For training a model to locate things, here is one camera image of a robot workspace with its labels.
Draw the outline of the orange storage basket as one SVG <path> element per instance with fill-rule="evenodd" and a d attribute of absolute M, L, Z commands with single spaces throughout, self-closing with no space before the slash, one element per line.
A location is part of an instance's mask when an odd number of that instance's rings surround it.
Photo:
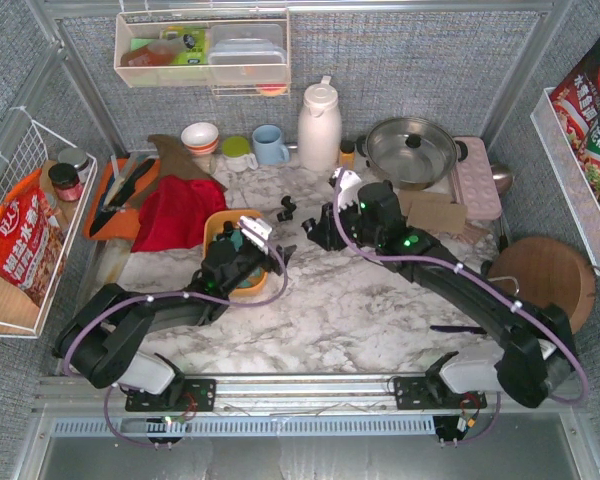
<path fill-rule="evenodd" d="M 241 216 L 262 218 L 263 214 L 254 209 L 230 209 L 218 211 L 212 214 L 205 223 L 203 240 L 203 257 L 207 256 L 209 245 L 223 232 L 225 221 L 232 222 L 235 226 Z M 268 274 L 263 270 L 263 274 L 258 278 L 248 277 L 242 282 L 230 295 L 230 299 L 239 297 L 253 297 L 258 295 L 266 285 Z"/>

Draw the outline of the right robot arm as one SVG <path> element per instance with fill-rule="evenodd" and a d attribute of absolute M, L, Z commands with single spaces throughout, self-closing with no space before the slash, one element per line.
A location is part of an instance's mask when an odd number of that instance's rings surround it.
<path fill-rule="evenodd" d="M 438 294 L 469 316 L 501 348 L 493 363 L 501 389 L 524 407 L 551 398 L 572 373 L 589 386 L 577 358 L 568 315 L 557 305 L 544 308 L 517 299 L 457 259 L 436 237 L 410 226 L 387 181 L 347 188 L 321 207 L 319 218 L 302 224 L 309 241 L 325 251 L 355 250 L 410 283 Z"/>

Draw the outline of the black coffee capsule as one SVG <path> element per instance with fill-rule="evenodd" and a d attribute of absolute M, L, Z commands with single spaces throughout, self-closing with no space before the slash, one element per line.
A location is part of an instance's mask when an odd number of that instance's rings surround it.
<path fill-rule="evenodd" d="M 309 233 L 311 230 L 313 230 L 315 226 L 316 221 L 314 218 L 309 218 L 302 223 L 302 228 L 305 230 L 306 233 Z"/>
<path fill-rule="evenodd" d="M 293 219 L 293 212 L 290 210 L 283 210 L 277 213 L 277 220 L 279 222 L 291 221 Z"/>
<path fill-rule="evenodd" d="M 231 235 L 235 229 L 235 225 L 230 221 L 225 221 L 223 224 L 223 233 L 225 235 Z"/>
<path fill-rule="evenodd" d="M 287 210 L 295 210 L 296 204 L 293 202 L 290 196 L 284 196 L 281 199 L 281 205 Z"/>

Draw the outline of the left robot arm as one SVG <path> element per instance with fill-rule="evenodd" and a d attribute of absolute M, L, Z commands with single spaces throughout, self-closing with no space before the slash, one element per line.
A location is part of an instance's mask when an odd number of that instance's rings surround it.
<path fill-rule="evenodd" d="M 157 354 L 139 351 L 145 337 L 176 326 L 205 326 L 229 306 L 229 296 L 254 271 L 274 272 L 288 280 L 286 267 L 294 245 L 261 250 L 244 239 L 211 243 L 200 268 L 182 291 L 141 294 L 106 284 L 58 335 L 54 354 L 67 373 L 76 370 L 97 389 L 121 384 L 151 395 L 176 382 L 177 369 Z"/>

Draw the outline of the cork mat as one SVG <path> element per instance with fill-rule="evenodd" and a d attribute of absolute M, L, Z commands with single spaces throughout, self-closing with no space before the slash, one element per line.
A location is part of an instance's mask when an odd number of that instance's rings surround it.
<path fill-rule="evenodd" d="M 459 234 L 464 230 L 467 211 L 461 204 L 415 200 L 407 215 L 407 224 L 421 230 Z"/>
<path fill-rule="evenodd" d="M 446 193 L 408 190 L 400 190 L 398 192 L 398 200 L 402 214 L 405 216 L 409 214 L 409 211 L 415 202 L 442 204 L 451 204 L 453 202 L 452 196 Z"/>

